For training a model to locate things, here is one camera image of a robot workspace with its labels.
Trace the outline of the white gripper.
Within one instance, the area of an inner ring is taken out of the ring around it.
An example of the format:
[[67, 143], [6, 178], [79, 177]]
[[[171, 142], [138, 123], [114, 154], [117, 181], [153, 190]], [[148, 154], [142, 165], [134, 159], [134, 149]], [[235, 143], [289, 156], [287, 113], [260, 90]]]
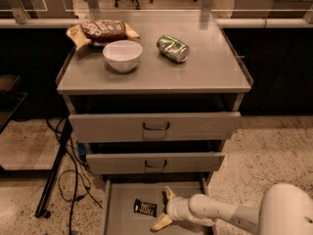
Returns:
[[179, 197], [169, 187], [165, 186], [165, 196], [168, 200], [166, 212], [162, 213], [157, 221], [152, 226], [153, 231], [159, 231], [162, 228], [170, 225], [172, 220], [189, 220], [191, 221], [194, 216], [189, 209], [189, 200], [187, 198]]

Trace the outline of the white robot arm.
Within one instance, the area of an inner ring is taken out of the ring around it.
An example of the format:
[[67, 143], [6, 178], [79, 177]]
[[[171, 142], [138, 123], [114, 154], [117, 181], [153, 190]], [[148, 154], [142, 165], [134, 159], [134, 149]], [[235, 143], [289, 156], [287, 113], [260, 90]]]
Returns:
[[221, 219], [252, 235], [313, 235], [313, 200], [291, 184], [270, 187], [258, 209], [219, 202], [204, 194], [183, 198], [169, 187], [165, 187], [165, 192], [165, 212], [153, 225], [153, 231], [173, 221], [212, 226], [216, 219]]

